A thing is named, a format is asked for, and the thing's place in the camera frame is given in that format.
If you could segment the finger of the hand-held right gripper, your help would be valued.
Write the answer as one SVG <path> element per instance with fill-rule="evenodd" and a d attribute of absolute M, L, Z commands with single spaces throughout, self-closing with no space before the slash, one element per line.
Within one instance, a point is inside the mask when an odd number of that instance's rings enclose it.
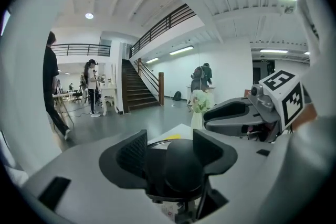
<path fill-rule="evenodd" d="M 206 121 L 204 127 L 215 133 L 245 138 L 251 141 L 273 141 L 280 133 L 280 116 L 272 115 L 268 120 L 258 112 L 249 112 L 236 117 L 220 117 Z"/>
<path fill-rule="evenodd" d="M 252 103 L 247 98 L 234 98 L 215 105 L 203 115 L 204 123 L 222 119 L 231 119 L 249 113 Z"/>

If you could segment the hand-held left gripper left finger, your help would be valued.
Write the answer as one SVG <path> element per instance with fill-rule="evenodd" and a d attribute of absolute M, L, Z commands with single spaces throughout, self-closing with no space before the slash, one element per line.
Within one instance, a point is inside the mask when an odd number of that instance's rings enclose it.
<path fill-rule="evenodd" d="M 72 147 L 30 176 L 21 192 L 54 224 L 168 224 L 146 195 L 146 131 Z"/>

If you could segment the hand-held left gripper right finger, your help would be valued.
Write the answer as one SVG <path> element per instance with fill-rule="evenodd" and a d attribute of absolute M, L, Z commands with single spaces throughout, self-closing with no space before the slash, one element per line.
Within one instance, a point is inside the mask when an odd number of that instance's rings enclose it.
<path fill-rule="evenodd" d="M 334 224 L 335 118 L 274 143 L 196 130 L 194 151 L 212 199 L 201 224 Z"/>

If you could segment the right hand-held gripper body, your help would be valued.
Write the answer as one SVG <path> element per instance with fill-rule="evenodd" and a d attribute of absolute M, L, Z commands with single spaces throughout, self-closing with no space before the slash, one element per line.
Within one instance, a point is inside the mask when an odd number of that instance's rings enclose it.
<path fill-rule="evenodd" d="M 269 130 L 267 141 L 274 141 L 281 135 L 305 107 L 300 78 L 284 70 L 277 71 L 254 84 L 247 98 Z"/>

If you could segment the cooker lid with black handle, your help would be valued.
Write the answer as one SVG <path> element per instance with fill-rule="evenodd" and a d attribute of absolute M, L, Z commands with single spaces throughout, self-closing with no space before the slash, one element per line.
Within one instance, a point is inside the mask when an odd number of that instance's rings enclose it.
<path fill-rule="evenodd" d="M 211 188 L 191 140 L 149 144 L 144 176 L 147 196 L 175 224 L 194 224 L 228 203 Z"/>

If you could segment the person's right forearm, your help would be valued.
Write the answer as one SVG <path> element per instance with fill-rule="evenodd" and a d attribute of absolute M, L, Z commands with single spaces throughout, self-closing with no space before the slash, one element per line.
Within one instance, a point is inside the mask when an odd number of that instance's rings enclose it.
<path fill-rule="evenodd" d="M 298 115 L 298 117 L 292 122 L 291 130 L 297 130 L 301 125 L 314 121 L 317 118 L 317 112 L 312 103 L 306 104 L 305 108 Z"/>

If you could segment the white flower bouquet in vase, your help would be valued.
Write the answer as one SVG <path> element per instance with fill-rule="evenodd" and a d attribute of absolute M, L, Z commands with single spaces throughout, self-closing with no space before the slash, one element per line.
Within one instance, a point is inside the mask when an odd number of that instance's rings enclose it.
<path fill-rule="evenodd" d="M 191 132 L 194 129 L 200 130 L 203 124 L 203 114 L 214 106 L 214 96 L 210 92 L 194 90 L 191 95 Z"/>

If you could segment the white square table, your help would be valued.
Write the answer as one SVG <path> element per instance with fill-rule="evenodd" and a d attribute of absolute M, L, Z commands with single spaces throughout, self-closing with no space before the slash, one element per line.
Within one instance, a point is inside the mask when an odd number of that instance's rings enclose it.
<path fill-rule="evenodd" d="M 164 138 L 166 138 L 170 135 L 173 135 L 173 134 L 180 134 L 181 139 L 187 139 L 187 140 L 192 140 L 193 139 L 193 134 L 191 132 L 191 127 L 187 126 L 185 124 L 179 124 L 176 127 L 168 130 L 167 132 L 159 135 L 158 137 L 149 140 L 148 141 L 148 146 L 154 146 L 154 145 L 158 145 L 160 143 L 174 141 L 174 140 L 164 140 Z"/>

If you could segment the wooden table with legs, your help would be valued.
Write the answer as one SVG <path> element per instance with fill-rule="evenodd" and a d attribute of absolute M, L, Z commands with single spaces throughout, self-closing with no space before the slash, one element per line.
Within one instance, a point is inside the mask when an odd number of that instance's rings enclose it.
<path fill-rule="evenodd" d="M 58 115 L 62 118 L 63 121 L 65 121 L 65 117 L 68 117 L 70 119 L 70 122 L 72 123 L 72 126 L 74 126 L 74 122 L 69 115 L 69 111 L 65 106 L 64 99 L 67 99 L 70 97 L 70 94 L 62 93 L 62 94 L 53 94 L 52 95 L 54 100 L 54 107 L 58 113 Z"/>

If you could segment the white ornate table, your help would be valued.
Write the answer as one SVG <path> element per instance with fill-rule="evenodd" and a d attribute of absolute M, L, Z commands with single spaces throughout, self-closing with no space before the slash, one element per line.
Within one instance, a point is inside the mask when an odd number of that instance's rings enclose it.
<path fill-rule="evenodd" d="M 115 86 L 110 86 L 110 87 L 103 86 L 100 88 L 103 116 L 106 116 L 107 114 L 107 103 L 110 103 L 111 106 L 114 108 L 115 112 L 119 113 L 119 110 L 117 107 L 118 99 L 116 95 L 116 90 L 117 89 Z"/>

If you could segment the dark wooden staircase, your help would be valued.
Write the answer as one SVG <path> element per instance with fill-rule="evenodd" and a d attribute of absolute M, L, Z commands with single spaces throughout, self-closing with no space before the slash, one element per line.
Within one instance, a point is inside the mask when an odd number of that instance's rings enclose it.
<path fill-rule="evenodd" d="M 187 4 L 183 4 L 172 11 L 131 46 L 129 58 L 135 56 L 141 49 L 172 27 L 195 15 L 195 12 Z M 123 59 L 121 75 L 124 114 L 134 110 L 164 105 L 163 74 L 155 76 L 138 58 L 134 62 L 131 62 L 130 59 Z"/>

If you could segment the black balcony railing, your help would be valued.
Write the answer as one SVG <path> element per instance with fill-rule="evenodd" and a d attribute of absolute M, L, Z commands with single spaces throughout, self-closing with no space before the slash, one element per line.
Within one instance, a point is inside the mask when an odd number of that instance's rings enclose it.
<path fill-rule="evenodd" d="M 96 44 L 58 44 L 51 46 L 56 56 L 110 56 L 110 46 Z"/>

